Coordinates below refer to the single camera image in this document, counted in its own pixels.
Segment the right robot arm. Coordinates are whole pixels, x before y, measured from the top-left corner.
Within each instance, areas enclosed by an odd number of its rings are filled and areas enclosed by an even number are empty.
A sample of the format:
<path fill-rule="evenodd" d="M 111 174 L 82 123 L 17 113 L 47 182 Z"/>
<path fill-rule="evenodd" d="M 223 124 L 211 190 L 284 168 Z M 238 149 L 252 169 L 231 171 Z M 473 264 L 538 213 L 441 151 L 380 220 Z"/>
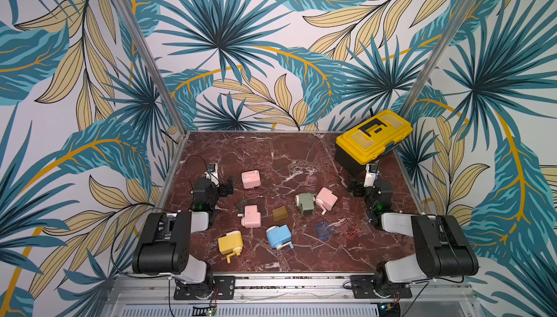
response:
<path fill-rule="evenodd" d="M 371 186 L 352 180 L 348 191 L 364 199 L 368 222 L 374 228 L 413 240 L 415 253 L 377 266 L 376 288 L 477 274 L 477 256 L 454 216 L 394 211 L 392 184 L 383 179 L 376 179 Z"/>

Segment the blue pencil sharpener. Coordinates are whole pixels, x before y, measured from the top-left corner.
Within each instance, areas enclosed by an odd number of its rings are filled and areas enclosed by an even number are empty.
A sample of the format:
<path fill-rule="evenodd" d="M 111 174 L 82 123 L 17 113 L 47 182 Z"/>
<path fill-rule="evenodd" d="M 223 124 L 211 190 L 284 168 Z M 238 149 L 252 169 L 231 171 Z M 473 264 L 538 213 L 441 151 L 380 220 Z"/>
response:
<path fill-rule="evenodd" d="M 273 249 L 280 250 L 284 247 L 294 248 L 292 233 L 287 225 L 272 226 L 266 230 L 266 236 Z"/>

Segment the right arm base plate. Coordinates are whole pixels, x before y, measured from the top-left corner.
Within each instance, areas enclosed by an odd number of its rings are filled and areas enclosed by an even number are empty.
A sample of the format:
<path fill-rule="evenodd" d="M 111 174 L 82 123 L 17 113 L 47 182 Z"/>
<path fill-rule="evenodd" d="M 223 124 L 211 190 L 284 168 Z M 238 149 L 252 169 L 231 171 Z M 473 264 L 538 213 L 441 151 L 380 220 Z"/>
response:
<path fill-rule="evenodd" d="M 386 300 L 413 297 L 408 284 L 392 283 L 373 275 L 352 275 L 349 286 L 355 299 Z"/>

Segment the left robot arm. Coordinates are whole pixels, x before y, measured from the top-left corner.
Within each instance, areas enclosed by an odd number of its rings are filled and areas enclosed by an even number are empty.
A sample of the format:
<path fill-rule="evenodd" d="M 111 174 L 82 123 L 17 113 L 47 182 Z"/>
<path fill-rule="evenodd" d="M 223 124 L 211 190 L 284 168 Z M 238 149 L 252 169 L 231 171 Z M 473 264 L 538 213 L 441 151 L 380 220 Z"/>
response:
<path fill-rule="evenodd" d="M 209 229 L 220 209 L 217 203 L 234 193 L 231 179 L 215 184 L 206 177 L 194 182 L 190 209 L 148 215 L 132 259 L 134 274 L 168 276 L 180 285 L 210 286 L 210 265 L 191 254 L 191 235 Z"/>

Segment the green pencil sharpener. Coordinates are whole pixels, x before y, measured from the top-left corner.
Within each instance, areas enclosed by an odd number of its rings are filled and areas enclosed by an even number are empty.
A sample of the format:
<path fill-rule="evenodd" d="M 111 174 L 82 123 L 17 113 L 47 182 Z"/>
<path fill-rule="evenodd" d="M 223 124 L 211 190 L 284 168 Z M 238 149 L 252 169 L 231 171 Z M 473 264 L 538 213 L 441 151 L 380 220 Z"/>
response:
<path fill-rule="evenodd" d="M 311 193 L 298 194 L 295 203 L 302 215 L 312 215 L 315 210 L 316 196 Z"/>

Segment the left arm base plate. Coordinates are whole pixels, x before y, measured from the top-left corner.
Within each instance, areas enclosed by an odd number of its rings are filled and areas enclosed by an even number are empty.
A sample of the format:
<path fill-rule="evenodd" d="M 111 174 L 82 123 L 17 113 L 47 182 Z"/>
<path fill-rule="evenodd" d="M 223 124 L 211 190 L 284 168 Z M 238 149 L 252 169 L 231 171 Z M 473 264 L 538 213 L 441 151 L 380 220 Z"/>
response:
<path fill-rule="evenodd" d="M 184 284 L 176 281 L 174 300 L 232 300 L 236 287 L 236 276 L 208 276 L 199 284 Z"/>

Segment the blue transparent tray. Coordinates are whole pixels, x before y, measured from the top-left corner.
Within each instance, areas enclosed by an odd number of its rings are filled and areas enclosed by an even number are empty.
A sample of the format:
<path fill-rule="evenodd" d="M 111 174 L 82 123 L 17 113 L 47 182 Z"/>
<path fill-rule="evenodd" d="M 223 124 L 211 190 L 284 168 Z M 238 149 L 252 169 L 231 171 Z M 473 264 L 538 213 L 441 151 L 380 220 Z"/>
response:
<path fill-rule="evenodd" d="M 334 234 L 333 228 L 327 221 L 317 223 L 315 230 L 320 241 L 326 241 Z"/>

